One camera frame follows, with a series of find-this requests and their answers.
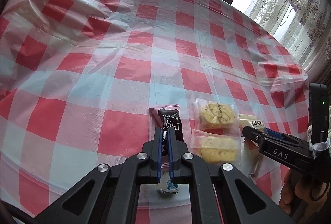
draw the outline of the white strap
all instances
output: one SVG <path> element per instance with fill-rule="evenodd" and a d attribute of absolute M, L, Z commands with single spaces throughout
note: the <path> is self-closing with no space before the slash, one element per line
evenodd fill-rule
<path fill-rule="evenodd" d="M 327 150 L 330 146 L 330 138 L 326 140 L 326 142 L 320 142 L 316 144 L 312 144 L 311 142 L 309 143 L 309 150 L 312 151 L 312 156 L 314 159 L 317 157 L 317 153 L 320 151 Z"/>

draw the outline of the black device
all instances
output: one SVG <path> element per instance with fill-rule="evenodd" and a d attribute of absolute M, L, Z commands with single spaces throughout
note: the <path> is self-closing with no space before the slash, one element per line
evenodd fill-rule
<path fill-rule="evenodd" d="M 156 128 L 141 153 L 120 165 L 98 165 L 29 223 L 134 224 L 140 185 L 160 181 L 161 143 L 162 129 Z M 172 182 L 189 184 L 193 224 L 294 224 L 234 166 L 206 164 L 189 153 L 173 128 L 168 129 L 168 150 Z M 11 215 L 26 220 L 19 209 L 5 205 Z M 0 203 L 0 221 L 2 216 Z"/>
<path fill-rule="evenodd" d="M 309 89 L 309 119 L 312 122 L 311 143 L 325 143 L 329 128 L 329 103 L 327 87 L 322 84 L 310 84 Z M 266 133 L 246 126 L 243 136 L 256 142 L 259 152 L 292 169 L 291 187 L 294 189 L 300 180 L 313 181 L 315 184 L 327 184 L 331 179 L 331 159 L 328 150 L 317 152 L 314 156 L 309 148 L 309 142 L 292 135 L 279 133 L 266 128 Z M 307 203 L 295 197 L 291 203 L 291 216 L 298 221 L 303 216 Z"/>

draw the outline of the das logo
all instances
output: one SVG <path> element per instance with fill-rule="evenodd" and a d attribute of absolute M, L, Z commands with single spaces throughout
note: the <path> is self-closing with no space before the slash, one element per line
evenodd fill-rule
<path fill-rule="evenodd" d="M 277 149 L 274 149 L 273 153 L 274 153 L 274 155 L 276 155 L 277 157 L 281 157 L 281 158 L 283 158 L 283 159 L 287 159 L 287 156 L 288 156 L 287 153 L 283 154 L 282 151 L 279 152 Z"/>

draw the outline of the metal rivet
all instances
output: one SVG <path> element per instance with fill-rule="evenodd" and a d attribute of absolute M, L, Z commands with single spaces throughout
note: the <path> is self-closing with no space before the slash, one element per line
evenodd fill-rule
<path fill-rule="evenodd" d="M 223 164 L 222 168 L 225 171 L 231 171 L 232 168 L 233 168 L 233 166 L 231 164 L 229 164 L 229 163 L 225 163 L 225 164 Z"/>
<path fill-rule="evenodd" d="M 191 154 L 191 153 L 184 153 L 183 154 L 183 158 L 184 159 L 193 159 L 193 154 Z"/>
<path fill-rule="evenodd" d="M 137 155 L 137 158 L 138 158 L 138 159 L 146 159 L 146 158 L 147 158 L 147 154 L 144 153 L 144 152 L 141 152 L 141 153 L 139 153 L 139 154 Z"/>
<path fill-rule="evenodd" d="M 105 171 L 107 171 L 107 170 L 108 170 L 108 166 L 105 165 L 105 164 L 100 164 L 100 165 L 98 166 L 98 171 L 99 171 L 99 172 L 105 172 Z"/>

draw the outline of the black wrapper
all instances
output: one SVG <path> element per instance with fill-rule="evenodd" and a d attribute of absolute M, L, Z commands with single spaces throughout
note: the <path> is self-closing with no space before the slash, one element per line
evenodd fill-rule
<path fill-rule="evenodd" d="M 176 139 L 178 141 L 184 141 L 182 121 L 179 117 L 179 111 L 177 109 L 167 110 L 165 108 L 158 111 L 158 115 L 163 123 L 162 128 L 162 156 L 168 155 L 168 128 L 173 127 L 175 129 Z"/>

